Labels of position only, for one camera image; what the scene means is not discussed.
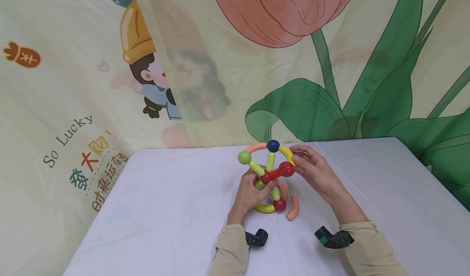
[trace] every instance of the white tablecloth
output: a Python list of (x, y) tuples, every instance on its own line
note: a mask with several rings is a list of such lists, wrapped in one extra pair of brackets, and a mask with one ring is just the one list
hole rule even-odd
[[(410, 275), (469, 275), (470, 213), (395, 138), (306, 143), (330, 162)], [(247, 166), (245, 146), (142, 150), (133, 155), (65, 276), (206, 275)], [(265, 164), (267, 150), (253, 153)], [(276, 167), (285, 158), (276, 155)], [(299, 197), (293, 221), (252, 211), (245, 227), (269, 233), (252, 248), (246, 275), (354, 275), (340, 251), (315, 238), (337, 232), (329, 206), (297, 174), (282, 178)]]

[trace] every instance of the green ball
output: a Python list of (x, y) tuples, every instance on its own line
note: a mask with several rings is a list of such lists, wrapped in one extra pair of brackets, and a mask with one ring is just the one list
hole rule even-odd
[(247, 165), (251, 161), (251, 153), (246, 150), (242, 150), (238, 154), (238, 161), (243, 165)]

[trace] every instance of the black wrist strap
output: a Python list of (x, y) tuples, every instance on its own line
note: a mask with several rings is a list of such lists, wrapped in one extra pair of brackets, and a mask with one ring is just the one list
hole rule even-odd
[(354, 242), (353, 237), (346, 231), (340, 231), (336, 234), (331, 234), (325, 226), (321, 226), (316, 232), (315, 236), (327, 248), (338, 249), (351, 245)]
[(262, 247), (266, 244), (267, 232), (264, 229), (258, 229), (256, 235), (245, 232), (246, 244), (249, 246)]

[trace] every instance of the fabric backdrop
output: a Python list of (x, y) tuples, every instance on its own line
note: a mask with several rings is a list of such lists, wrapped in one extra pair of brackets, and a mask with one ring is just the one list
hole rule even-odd
[(470, 209), (468, 2), (0, 0), (0, 274), (61, 275), (143, 148), (394, 136)]

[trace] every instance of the curved magnetic piece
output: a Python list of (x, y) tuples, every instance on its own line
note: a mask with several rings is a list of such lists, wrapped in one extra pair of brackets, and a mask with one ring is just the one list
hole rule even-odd
[(252, 144), (251, 146), (246, 148), (246, 151), (249, 153), (256, 152), (257, 150), (263, 150), (267, 148), (267, 143), (257, 143)]
[(280, 146), (279, 147), (279, 152), (281, 152), (285, 158), (287, 159), (288, 162), (290, 162), (292, 165), (294, 165), (295, 167), (295, 163), (293, 161), (293, 152), (291, 150), (289, 150), (288, 148), (286, 148), (285, 146)]
[(287, 220), (292, 221), (299, 214), (299, 198), (297, 196), (292, 196), (290, 198), (290, 201), (292, 202), (292, 207), (290, 208), (290, 211), (287, 213)]
[(275, 208), (273, 205), (259, 204), (255, 207), (255, 209), (257, 209), (260, 212), (274, 212), (275, 211)]
[(287, 202), (287, 188), (284, 185), (284, 182), (282, 180), (278, 179), (277, 180), (277, 187), (279, 189), (279, 192), (281, 193), (281, 199)]

